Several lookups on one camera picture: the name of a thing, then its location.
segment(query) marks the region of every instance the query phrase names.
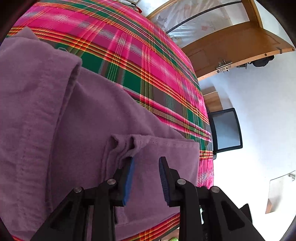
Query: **silver screw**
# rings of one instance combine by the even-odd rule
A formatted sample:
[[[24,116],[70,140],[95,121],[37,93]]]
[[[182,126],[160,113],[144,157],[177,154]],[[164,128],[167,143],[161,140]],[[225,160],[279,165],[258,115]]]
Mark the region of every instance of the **silver screw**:
[[[76,187],[73,190],[74,190],[74,192],[79,193],[82,191],[82,187]]]
[[[218,192],[220,192],[220,188],[213,186],[213,187],[211,187],[211,191],[214,193],[218,193]]]
[[[115,180],[115,179],[109,179],[109,180],[107,181],[107,183],[108,183],[109,185],[113,185],[113,184],[116,183],[116,180]]]
[[[179,183],[180,185],[184,185],[186,183],[186,180],[180,178],[178,179],[177,183]]]

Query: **towel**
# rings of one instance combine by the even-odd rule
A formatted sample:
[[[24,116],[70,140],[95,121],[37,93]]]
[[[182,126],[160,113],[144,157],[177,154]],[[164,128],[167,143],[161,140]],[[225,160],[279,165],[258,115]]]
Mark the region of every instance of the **towel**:
[[[0,217],[25,241],[71,189],[110,178],[126,155],[136,170],[128,205],[116,209],[117,240],[178,212],[160,191],[160,156],[197,180],[198,143],[81,65],[29,28],[0,46]]]

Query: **plaid bedsheet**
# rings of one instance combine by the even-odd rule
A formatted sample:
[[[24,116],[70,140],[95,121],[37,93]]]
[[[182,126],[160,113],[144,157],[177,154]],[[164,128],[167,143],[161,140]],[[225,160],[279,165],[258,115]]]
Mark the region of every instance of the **plaid bedsheet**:
[[[213,185],[210,126],[196,75],[160,28],[112,0],[42,0],[8,36],[24,26],[55,48],[78,55],[83,67],[116,82],[162,122],[199,142],[197,185]],[[126,241],[159,239],[178,224],[177,214]]]

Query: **white wall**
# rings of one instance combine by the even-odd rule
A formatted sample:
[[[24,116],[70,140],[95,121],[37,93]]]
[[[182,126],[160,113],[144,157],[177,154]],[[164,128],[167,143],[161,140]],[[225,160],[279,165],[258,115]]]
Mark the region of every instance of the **white wall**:
[[[277,20],[258,5],[265,29],[290,42]],[[296,53],[275,56],[267,66],[234,68],[200,81],[218,91],[224,109],[236,109],[243,148],[218,153],[214,185],[241,207],[249,203],[253,224],[266,241],[279,241],[296,214],[293,198],[265,214],[269,181],[296,170]]]

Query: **door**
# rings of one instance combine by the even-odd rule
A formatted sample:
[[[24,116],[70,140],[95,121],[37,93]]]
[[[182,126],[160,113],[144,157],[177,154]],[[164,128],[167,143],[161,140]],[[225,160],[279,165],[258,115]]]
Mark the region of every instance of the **door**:
[[[254,22],[216,31],[182,48],[198,80],[294,47]]]

